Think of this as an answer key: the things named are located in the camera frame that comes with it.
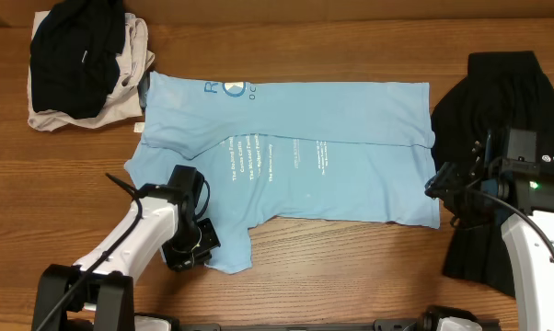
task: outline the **black cable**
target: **black cable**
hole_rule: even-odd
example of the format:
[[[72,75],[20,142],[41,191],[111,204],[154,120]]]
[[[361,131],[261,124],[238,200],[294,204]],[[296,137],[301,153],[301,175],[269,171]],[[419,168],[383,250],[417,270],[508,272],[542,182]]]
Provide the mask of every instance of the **black cable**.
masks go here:
[[[512,206],[511,204],[507,203],[507,202],[504,202],[486,192],[481,192],[481,191],[477,191],[477,190],[474,190],[474,189],[471,189],[471,188],[466,188],[465,189],[465,192],[467,193],[471,193],[471,194],[474,194],[474,195],[478,195],[478,196],[481,196],[485,199],[488,199],[488,200],[491,200],[493,201],[494,203],[497,203],[501,206],[503,206],[504,208],[512,211],[513,213],[515,213],[516,215],[518,215],[521,219],[523,219],[523,221],[525,221],[531,228],[533,228],[533,230],[535,230],[535,232],[538,234],[538,236],[541,238],[541,240],[543,241],[543,243],[545,243],[545,245],[547,246],[547,249],[549,250],[549,253],[551,254],[551,258],[553,259],[551,262],[554,263],[554,246],[553,244],[551,243],[551,241],[549,240],[549,238],[547,238],[547,235],[541,230],[541,228],[538,227],[538,225],[533,222],[533,220],[531,220],[528,216],[526,216],[523,212],[517,210],[514,206]]]
[[[108,259],[108,257],[110,257],[110,255],[116,250],[116,248],[118,248],[118,246],[121,243],[123,243],[123,241],[128,237],[128,235],[132,233],[133,229],[136,227],[136,225],[138,225],[138,222],[140,222],[140,220],[142,219],[142,203],[140,202],[140,199],[137,196],[138,191],[136,190],[136,188],[134,188],[130,184],[127,184],[121,179],[118,179],[110,174],[105,174],[105,176],[107,176],[112,182],[117,184],[121,189],[123,189],[128,194],[130,194],[130,196],[132,197],[132,200],[136,201],[136,205],[138,206],[138,212],[136,213],[136,217],[134,218],[132,224],[130,224],[128,229],[120,236],[120,238],[118,238],[118,240],[116,240],[113,244],[111,244],[110,248],[104,251],[101,254],[101,257],[99,257],[98,260],[95,261],[91,265],[91,267],[89,267],[85,271],[83,276],[81,276],[81,278],[78,279],[73,284],[73,286],[71,286],[68,289],[68,291],[66,291],[63,297],[54,305],[54,307],[50,310],[50,312],[46,315],[46,317],[44,317],[44,319],[41,321],[40,325],[36,328],[35,331],[41,331],[44,327],[46,327],[48,322],[50,322],[50,320],[54,317],[56,313],[59,313],[63,309],[63,307],[65,307],[68,303],[70,303],[72,296],[76,293],[78,288],[80,288],[87,282],[89,276],[91,276],[93,271],[95,271],[95,269],[98,268],[101,265],[101,263],[103,263],[105,260]]]
[[[193,220],[195,222],[197,222],[199,219],[201,219],[201,217],[203,216],[203,214],[207,210],[207,204],[210,202],[210,195],[212,195],[212,192],[210,191],[210,184],[208,184],[207,180],[204,180],[203,184],[205,184],[205,186],[207,187],[207,199],[205,200],[205,203],[203,204],[202,210],[200,212],[198,212],[193,217]]]

